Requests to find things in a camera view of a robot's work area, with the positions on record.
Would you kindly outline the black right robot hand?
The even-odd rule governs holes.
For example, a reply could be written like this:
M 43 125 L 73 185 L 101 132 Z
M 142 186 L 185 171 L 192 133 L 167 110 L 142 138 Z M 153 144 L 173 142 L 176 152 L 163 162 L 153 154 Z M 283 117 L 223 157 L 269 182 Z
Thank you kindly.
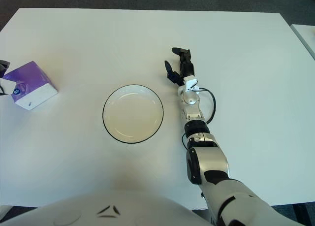
M 168 61 L 164 61 L 165 68 L 167 71 L 167 78 L 177 84 L 178 86 L 184 85 L 184 78 L 194 75 L 194 67 L 191 62 L 191 53 L 188 49 L 173 47 L 172 52 L 180 58 L 180 73 L 172 70 L 172 67 Z

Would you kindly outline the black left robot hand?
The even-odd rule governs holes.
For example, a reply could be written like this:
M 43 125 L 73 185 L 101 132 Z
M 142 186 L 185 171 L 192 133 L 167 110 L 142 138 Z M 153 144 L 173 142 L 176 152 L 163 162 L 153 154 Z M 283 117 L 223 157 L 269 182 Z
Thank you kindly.
M 0 78 L 3 78 L 9 66 L 10 66 L 10 62 L 0 60 Z

